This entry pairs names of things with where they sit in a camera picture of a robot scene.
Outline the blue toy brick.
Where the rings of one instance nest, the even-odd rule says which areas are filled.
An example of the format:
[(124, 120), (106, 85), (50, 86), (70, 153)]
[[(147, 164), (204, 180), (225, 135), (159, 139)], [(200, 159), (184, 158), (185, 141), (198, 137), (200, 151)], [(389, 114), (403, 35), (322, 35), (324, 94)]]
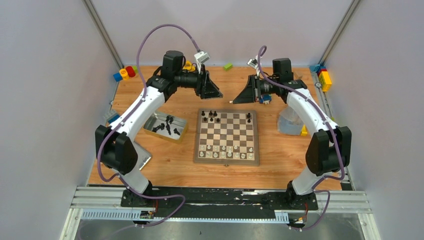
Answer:
[(114, 110), (114, 109), (110, 109), (104, 116), (103, 118), (105, 119), (105, 121), (108, 124), (113, 123), (114, 121), (116, 121), (117, 119), (120, 118), (120, 115)]

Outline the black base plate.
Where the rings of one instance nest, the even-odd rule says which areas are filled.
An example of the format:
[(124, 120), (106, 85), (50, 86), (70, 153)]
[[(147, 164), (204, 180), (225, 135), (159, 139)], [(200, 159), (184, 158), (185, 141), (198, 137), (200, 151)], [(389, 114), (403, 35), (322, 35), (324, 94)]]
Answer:
[(264, 192), (239, 188), (202, 188), (156, 186), (148, 190), (152, 199), (142, 198), (126, 189), (121, 207), (153, 208), (155, 216), (166, 217), (182, 202), (185, 203), (173, 217), (212, 219), (274, 219), (276, 210), (318, 209), (315, 194), (293, 197), (285, 191)]

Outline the toy car of bricks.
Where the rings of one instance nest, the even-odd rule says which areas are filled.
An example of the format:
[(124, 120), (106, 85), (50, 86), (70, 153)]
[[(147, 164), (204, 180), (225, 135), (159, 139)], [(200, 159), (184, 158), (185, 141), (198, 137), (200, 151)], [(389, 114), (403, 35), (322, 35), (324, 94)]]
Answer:
[(272, 101), (272, 96), (270, 94), (263, 94), (259, 98), (259, 103), (263, 105), (268, 105)]

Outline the yellow triangle toy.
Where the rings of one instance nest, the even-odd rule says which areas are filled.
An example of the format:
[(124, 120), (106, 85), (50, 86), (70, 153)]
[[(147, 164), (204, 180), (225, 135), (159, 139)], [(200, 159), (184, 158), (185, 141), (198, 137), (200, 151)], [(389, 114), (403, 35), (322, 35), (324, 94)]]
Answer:
[(183, 70), (188, 72), (195, 72), (197, 70), (197, 64), (187, 60), (183, 66)]

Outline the stacked colourful bricks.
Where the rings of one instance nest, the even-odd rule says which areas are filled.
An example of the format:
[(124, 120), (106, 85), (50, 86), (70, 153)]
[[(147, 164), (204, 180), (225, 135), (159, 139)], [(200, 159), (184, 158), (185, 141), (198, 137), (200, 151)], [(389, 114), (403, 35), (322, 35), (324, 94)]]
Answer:
[(321, 84), (321, 89), (323, 92), (328, 92), (332, 87), (332, 80), (330, 78), (327, 68), (320, 64), (310, 65), (309, 70), (312, 73), (316, 73), (318, 81)]

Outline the colourful round blocks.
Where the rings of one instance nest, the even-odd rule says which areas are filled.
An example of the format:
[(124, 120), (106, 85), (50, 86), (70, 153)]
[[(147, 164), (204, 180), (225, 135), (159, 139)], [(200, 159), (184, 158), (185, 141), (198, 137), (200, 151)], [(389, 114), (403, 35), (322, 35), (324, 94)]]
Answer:
[(128, 65), (120, 69), (119, 72), (114, 73), (112, 76), (116, 82), (120, 82), (120, 81), (126, 81), (131, 78), (134, 78), (137, 75), (138, 75), (138, 68), (135, 65)]

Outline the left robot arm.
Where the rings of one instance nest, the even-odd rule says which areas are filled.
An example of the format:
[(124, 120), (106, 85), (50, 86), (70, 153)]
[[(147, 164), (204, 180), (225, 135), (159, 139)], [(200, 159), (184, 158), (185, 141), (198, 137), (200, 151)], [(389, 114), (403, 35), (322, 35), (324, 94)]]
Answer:
[(95, 130), (97, 164), (105, 165), (119, 176), (122, 183), (132, 192), (140, 206), (149, 206), (153, 201), (150, 181), (143, 176), (140, 165), (143, 162), (135, 138), (149, 117), (177, 91), (178, 88), (194, 89), (204, 99), (223, 97), (219, 88), (210, 79), (205, 62), (210, 55), (198, 51), (195, 71), (184, 70), (185, 56), (177, 50), (168, 50), (162, 65), (143, 85), (142, 92), (131, 106), (109, 126), (99, 125)]

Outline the silver tin lid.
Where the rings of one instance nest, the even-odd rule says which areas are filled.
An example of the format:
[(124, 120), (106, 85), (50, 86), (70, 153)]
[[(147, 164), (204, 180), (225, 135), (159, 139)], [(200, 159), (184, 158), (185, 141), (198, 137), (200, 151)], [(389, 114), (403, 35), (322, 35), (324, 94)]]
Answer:
[(138, 155), (138, 169), (141, 171), (152, 158), (152, 154), (137, 142), (133, 143)]

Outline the wooden chess board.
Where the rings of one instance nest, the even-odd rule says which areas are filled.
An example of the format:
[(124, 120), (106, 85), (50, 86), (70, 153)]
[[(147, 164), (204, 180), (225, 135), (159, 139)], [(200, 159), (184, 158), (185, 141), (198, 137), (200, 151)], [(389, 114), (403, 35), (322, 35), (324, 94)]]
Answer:
[(197, 113), (193, 162), (259, 166), (257, 112), (200, 108)]

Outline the gold metal tin box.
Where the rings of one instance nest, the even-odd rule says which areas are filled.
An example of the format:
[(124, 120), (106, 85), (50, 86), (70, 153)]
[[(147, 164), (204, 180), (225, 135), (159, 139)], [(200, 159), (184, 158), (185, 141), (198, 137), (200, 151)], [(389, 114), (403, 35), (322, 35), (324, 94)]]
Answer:
[(146, 121), (142, 128), (146, 134), (180, 144), (188, 129), (186, 119), (155, 111)]

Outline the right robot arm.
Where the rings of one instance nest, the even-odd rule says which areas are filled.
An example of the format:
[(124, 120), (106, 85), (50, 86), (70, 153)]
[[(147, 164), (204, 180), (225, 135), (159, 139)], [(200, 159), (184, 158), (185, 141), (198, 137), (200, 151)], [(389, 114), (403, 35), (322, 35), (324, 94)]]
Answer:
[(248, 76), (245, 88), (232, 103), (254, 103), (263, 94), (275, 94), (294, 110), (311, 135), (305, 154), (306, 167), (289, 182), (285, 195), (286, 204), (298, 209), (305, 203), (305, 195), (311, 194), (323, 180), (335, 179), (336, 172), (344, 174), (350, 163), (352, 132), (328, 117), (306, 84), (294, 78), (289, 58), (274, 59), (270, 76), (262, 70), (259, 56), (250, 59), (247, 65), (256, 73)]

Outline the green block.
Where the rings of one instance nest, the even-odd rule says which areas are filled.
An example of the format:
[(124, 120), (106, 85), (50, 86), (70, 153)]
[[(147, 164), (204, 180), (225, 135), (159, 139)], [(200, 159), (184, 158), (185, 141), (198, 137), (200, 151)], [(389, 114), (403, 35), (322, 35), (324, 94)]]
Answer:
[(227, 64), (225, 64), (224, 66), (223, 66), (223, 70), (224, 71), (229, 71), (230, 69), (232, 69), (233, 68), (233, 64), (232, 63), (227, 63)]

